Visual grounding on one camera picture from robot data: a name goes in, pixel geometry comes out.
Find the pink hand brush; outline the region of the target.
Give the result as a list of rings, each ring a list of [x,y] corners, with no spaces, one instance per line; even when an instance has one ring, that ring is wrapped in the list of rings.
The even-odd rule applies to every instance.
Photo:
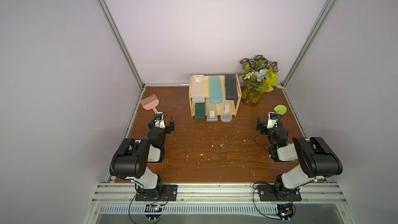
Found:
[[[145,109],[147,111],[152,110],[152,111],[154,111],[155,114],[157,114],[159,112],[157,110],[159,103],[160,103],[160,101],[155,94],[152,94],[152,95],[142,99],[140,102],[143,109]]]

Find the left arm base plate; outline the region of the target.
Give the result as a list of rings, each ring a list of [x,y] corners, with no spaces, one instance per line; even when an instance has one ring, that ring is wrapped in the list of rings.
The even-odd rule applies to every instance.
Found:
[[[156,187],[155,189],[141,189],[138,188],[135,200],[137,202],[155,202],[155,201],[176,201],[178,193],[177,185],[166,184],[161,188]]]

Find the teal pencil case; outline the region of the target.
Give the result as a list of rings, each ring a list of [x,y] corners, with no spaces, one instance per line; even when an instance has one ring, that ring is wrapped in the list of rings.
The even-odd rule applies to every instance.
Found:
[[[221,104],[223,102],[222,85],[219,76],[209,77],[209,101],[211,104]]]

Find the rounded translucent pencil case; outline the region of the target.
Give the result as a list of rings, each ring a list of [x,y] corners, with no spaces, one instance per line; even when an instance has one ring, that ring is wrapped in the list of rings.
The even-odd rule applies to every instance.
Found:
[[[232,121],[231,101],[224,100],[220,105],[220,119],[222,122]]]

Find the black pencil case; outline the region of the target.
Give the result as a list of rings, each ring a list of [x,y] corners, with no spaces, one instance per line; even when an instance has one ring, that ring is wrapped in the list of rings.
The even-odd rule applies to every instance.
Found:
[[[226,100],[237,100],[237,85],[236,76],[234,74],[227,74],[224,76]]]

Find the tall translucent white pencil case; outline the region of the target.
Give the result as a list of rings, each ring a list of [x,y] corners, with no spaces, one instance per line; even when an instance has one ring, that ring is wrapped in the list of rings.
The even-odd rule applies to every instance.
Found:
[[[192,76],[192,101],[194,103],[205,102],[205,82],[204,75],[193,75]]]

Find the dark green pencil case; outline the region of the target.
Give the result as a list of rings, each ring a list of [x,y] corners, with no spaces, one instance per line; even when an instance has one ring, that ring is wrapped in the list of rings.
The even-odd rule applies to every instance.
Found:
[[[195,104],[195,115],[194,116],[196,119],[205,119],[206,118],[205,103],[196,103]]]

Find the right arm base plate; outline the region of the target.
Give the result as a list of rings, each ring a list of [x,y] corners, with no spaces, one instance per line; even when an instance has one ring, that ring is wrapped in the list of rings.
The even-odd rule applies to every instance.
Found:
[[[290,202],[290,201],[302,201],[302,197],[298,189],[279,189],[278,186],[268,185],[268,184],[259,184],[256,185],[256,189],[258,190],[258,195],[260,197],[260,201],[269,201],[269,202]]]

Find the left connector board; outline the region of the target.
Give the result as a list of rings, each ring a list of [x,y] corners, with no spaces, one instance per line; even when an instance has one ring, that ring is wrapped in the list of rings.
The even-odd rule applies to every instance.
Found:
[[[145,217],[149,224],[156,224],[162,216],[163,206],[160,204],[147,204],[145,206]]]

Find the right connector board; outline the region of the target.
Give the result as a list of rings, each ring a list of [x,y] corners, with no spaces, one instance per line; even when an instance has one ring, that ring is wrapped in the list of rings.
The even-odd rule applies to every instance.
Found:
[[[278,204],[277,214],[282,221],[291,221],[291,218],[295,215],[295,207],[292,203]]]

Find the amber vase with plants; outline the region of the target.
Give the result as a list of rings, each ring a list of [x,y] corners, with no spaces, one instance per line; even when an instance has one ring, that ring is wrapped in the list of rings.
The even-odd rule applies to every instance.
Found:
[[[241,74],[243,89],[241,101],[247,106],[257,106],[265,93],[274,88],[284,89],[278,81],[278,63],[269,61],[262,55],[240,61],[244,73]]]

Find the translucent labelled pencil case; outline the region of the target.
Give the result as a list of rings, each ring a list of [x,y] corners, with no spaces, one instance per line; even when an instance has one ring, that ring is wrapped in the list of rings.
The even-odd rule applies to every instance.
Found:
[[[218,121],[217,114],[217,105],[210,103],[210,101],[206,102],[206,120],[209,122]]]

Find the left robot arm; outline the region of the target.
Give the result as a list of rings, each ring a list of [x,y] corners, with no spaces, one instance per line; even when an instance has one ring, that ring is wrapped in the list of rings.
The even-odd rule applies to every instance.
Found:
[[[153,173],[147,164],[162,163],[164,160],[166,135],[175,131],[173,119],[165,124],[166,115],[162,112],[155,114],[148,123],[149,132],[145,139],[124,139],[110,162],[110,175],[132,181],[139,193],[162,193],[160,175]]]

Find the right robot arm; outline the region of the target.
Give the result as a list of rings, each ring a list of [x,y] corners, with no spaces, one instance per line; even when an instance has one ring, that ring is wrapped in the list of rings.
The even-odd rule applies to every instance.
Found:
[[[258,118],[256,130],[267,136],[270,147],[266,150],[274,162],[299,162],[289,172],[278,175],[271,185],[273,194],[278,198],[298,194],[302,186],[312,181],[343,172],[340,159],[323,138],[293,138],[289,144],[288,131],[277,120],[275,113],[271,113],[266,123]]]

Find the aluminium front rail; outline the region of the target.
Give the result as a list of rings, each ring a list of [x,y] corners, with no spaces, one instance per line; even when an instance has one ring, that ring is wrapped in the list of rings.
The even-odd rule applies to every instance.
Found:
[[[139,195],[132,183],[100,183],[91,203],[129,203],[134,196],[152,202],[169,201],[179,204],[241,204],[241,203],[283,203],[298,204],[346,204],[337,183],[310,183],[296,189],[286,197],[274,196],[271,187],[264,183],[175,183],[164,185],[159,196]]]

